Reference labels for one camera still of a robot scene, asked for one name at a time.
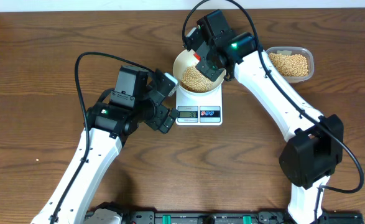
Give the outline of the red plastic measuring scoop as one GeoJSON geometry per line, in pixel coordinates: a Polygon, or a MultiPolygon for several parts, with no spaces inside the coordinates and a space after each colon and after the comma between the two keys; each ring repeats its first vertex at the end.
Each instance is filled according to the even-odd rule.
{"type": "Polygon", "coordinates": [[[193,56],[198,60],[198,61],[200,61],[201,60],[201,58],[200,58],[200,56],[197,54],[197,53],[194,53],[193,54],[193,56]]]}

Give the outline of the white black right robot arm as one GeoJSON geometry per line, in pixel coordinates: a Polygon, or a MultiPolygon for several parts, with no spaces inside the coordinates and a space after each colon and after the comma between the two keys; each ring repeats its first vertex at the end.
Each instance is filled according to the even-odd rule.
{"type": "Polygon", "coordinates": [[[289,85],[256,32],[237,34],[220,10],[205,15],[197,25],[184,37],[187,49],[200,58],[197,69],[211,81],[220,76],[237,79],[270,114],[287,143],[279,157],[292,183],[287,211],[295,223],[317,222],[323,189],[342,161],[342,121],[335,114],[325,117],[289,85]]]}

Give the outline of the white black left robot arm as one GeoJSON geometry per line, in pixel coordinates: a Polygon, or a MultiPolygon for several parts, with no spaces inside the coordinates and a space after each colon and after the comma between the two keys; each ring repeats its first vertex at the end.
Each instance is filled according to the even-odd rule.
{"type": "Polygon", "coordinates": [[[104,174],[139,124],[169,132],[178,111],[163,102],[177,88],[178,80],[169,73],[123,65],[116,86],[102,92],[85,113],[75,155],[32,223],[83,223],[104,174]]]}

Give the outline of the soybeans in bowl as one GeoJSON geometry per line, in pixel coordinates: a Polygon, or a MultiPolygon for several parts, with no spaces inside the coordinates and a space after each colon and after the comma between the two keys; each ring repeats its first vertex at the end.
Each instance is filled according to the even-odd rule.
{"type": "Polygon", "coordinates": [[[210,91],[213,82],[203,76],[194,65],[186,68],[181,79],[182,86],[188,91],[204,93],[210,91]]]}

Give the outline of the cream ceramic bowl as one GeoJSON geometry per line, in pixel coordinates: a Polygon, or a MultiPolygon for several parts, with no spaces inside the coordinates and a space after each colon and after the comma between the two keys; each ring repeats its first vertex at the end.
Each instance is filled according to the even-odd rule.
{"type": "Polygon", "coordinates": [[[173,75],[178,80],[180,87],[194,94],[209,93],[220,87],[224,82],[223,76],[226,72],[223,71],[216,81],[211,81],[196,68],[199,60],[194,54],[194,51],[184,50],[173,63],[173,75]]]}

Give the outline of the white digital kitchen scale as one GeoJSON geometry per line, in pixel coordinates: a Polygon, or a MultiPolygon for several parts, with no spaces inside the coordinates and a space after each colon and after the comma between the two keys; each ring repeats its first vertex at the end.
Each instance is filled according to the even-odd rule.
{"type": "Polygon", "coordinates": [[[182,87],[176,92],[180,126],[220,126],[223,123],[221,85],[205,93],[194,93],[182,87]]]}

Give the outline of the soybeans in container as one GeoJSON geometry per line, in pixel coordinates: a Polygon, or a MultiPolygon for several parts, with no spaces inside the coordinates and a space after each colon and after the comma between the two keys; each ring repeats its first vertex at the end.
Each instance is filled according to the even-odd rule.
{"type": "Polygon", "coordinates": [[[285,77],[304,77],[309,74],[307,59],[301,54],[269,54],[270,61],[277,71],[285,77]]]}

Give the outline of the clear plastic container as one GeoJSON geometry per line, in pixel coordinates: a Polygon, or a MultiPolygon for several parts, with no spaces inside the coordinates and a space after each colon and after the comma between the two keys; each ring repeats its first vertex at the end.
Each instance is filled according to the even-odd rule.
{"type": "Polygon", "coordinates": [[[266,52],[288,83],[307,81],[315,72],[313,55],[303,47],[271,47],[266,52]]]}

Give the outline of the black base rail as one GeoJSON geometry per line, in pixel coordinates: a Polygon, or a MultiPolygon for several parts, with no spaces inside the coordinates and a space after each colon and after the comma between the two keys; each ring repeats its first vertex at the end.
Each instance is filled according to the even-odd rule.
{"type": "Polygon", "coordinates": [[[120,224],[288,224],[290,215],[281,210],[249,213],[158,212],[155,209],[129,210],[113,202],[104,202],[87,212],[85,223],[120,224]]]}

